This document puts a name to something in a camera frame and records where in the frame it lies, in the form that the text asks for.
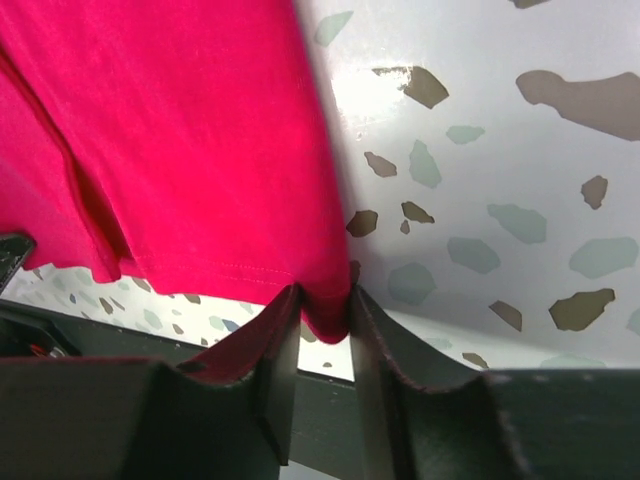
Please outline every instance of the pink fabric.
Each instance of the pink fabric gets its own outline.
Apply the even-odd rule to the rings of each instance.
[[[28,267],[268,303],[346,334],[324,118],[290,0],[0,2],[0,231]]]

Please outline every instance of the brown speckle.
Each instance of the brown speckle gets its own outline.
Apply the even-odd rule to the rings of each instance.
[[[394,177],[398,174],[397,167],[384,157],[374,155],[372,152],[364,152],[367,164],[379,177]]]
[[[356,238],[365,237],[378,226],[378,213],[373,210],[356,212],[347,224],[347,231]]]
[[[578,292],[570,298],[558,300],[549,309],[549,313],[558,330],[579,332],[602,315],[605,307],[615,299],[616,294],[610,288]]]
[[[516,85],[527,102],[548,105],[570,122],[640,140],[640,77],[635,73],[567,82],[557,73],[534,70],[520,75]]]
[[[109,297],[109,299],[111,300],[111,302],[118,307],[120,310],[124,310],[124,307],[122,305],[120,305],[120,303],[113,297]]]
[[[318,340],[306,323],[302,323],[300,326],[300,336],[309,343]]]
[[[597,175],[588,182],[583,183],[580,193],[582,193],[582,196],[584,197],[584,203],[594,210],[599,209],[602,206],[604,196],[607,194],[608,186],[609,181],[600,175]]]
[[[404,213],[404,216],[407,219],[415,222],[435,223],[435,219],[431,215],[429,215],[413,202],[403,202],[402,213]]]
[[[549,0],[509,0],[512,2],[516,8],[524,9],[535,7],[536,5],[540,5],[541,3],[548,2]]]
[[[480,368],[489,368],[489,365],[484,361],[484,358],[477,353],[463,353],[462,358],[469,363],[479,366]]]
[[[131,280],[133,280],[133,283],[135,283],[138,287],[143,289],[145,292],[151,292],[151,285],[149,285],[142,278],[131,277]]]
[[[185,293],[184,298],[186,298],[190,303],[200,305],[200,297],[198,295],[190,295],[188,293]]]
[[[400,77],[398,90],[427,108],[433,108],[449,96],[447,89],[428,70],[422,67],[374,68],[379,77],[391,75]]]
[[[511,325],[519,332],[522,331],[522,313],[518,309],[500,300],[490,305],[489,308],[508,325]]]
[[[349,262],[349,270],[350,270],[350,274],[351,274],[351,283],[355,284],[358,283],[358,280],[360,279],[360,262],[357,260],[351,260]]]
[[[111,315],[113,313],[113,307],[111,306],[111,304],[102,297],[100,297],[98,300],[100,301],[100,305],[102,305],[103,310],[107,312],[107,315]]]

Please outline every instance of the gray-green speckle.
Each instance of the gray-green speckle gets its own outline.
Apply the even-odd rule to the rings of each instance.
[[[85,271],[84,268],[78,268],[74,273],[78,278],[78,280],[80,280],[80,282],[86,285],[87,287],[90,287],[93,285],[93,279],[91,278],[91,275],[89,275],[89,273]]]
[[[452,237],[447,242],[451,261],[474,272],[486,274],[500,266],[500,257],[478,238]]]
[[[427,146],[420,140],[413,144],[409,154],[409,173],[414,181],[429,188],[436,188],[442,181],[440,170]]]
[[[58,303],[59,303],[60,305],[62,305],[64,308],[67,308],[67,304],[66,304],[66,303],[64,303],[64,300],[62,300],[58,294],[54,293],[54,294],[53,294],[53,298],[55,298],[55,299],[56,299],[56,302],[58,302]]]
[[[80,298],[82,298],[85,302],[87,302],[92,307],[98,308],[98,303],[93,298],[91,298],[89,295],[84,293],[82,290],[80,290],[78,292],[78,295],[80,296]]]
[[[640,308],[631,314],[627,328],[636,335],[640,335]]]
[[[162,321],[160,321],[160,318],[151,310],[147,310],[146,308],[144,309],[144,319],[156,330],[160,330],[162,328]]]
[[[447,130],[447,137],[456,145],[475,142],[482,135],[484,135],[484,128],[469,125],[454,125]]]
[[[316,34],[313,36],[313,40],[323,47],[328,47],[331,42],[338,36],[340,31],[351,19],[353,12],[341,12],[320,20]]]
[[[436,289],[436,283],[424,265],[411,262],[391,271],[388,288],[394,300],[420,305]]]
[[[446,338],[425,338],[424,341],[438,350],[449,350],[453,347],[451,342]]]
[[[224,323],[224,326],[227,327],[227,330],[229,330],[230,332],[235,332],[237,329],[240,328],[240,325],[238,325],[236,322],[234,322],[233,320],[225,320],[224,318],[222,319],[222,323]]]
[[[222,323],[222,319],[220,317],[216,317],[215,315],[211,315],[209,317],[209,323],[216,330],[224,330],[224,323]]]
[[[62,279],[60,277],[54,278],[53,281],[51,282],[51,285],[56,287],[61,292],[64,292],[66,290],[66,288],[64,286],[64,282],[62,281]]]
[[[517,205],[487,205],[487,212],[500,226],[523,243],[542,243],[547,239],[547,219],[535,210]]]
[[[633,267],[637,259],[638,243],[633,238],[598,238],[589,240],[571,255],[569,268],[594,279]]]
[[[600,360],[594,360],[572,353],[548,358],[540,363],[541,368],[602,368],[606,366],[607,365]]]

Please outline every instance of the pink shirt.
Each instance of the pink shirt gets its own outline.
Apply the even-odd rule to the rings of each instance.
[[[34,268],[268,303],[346,334],[346,239],[290,0],[0,2],[0,232]]]

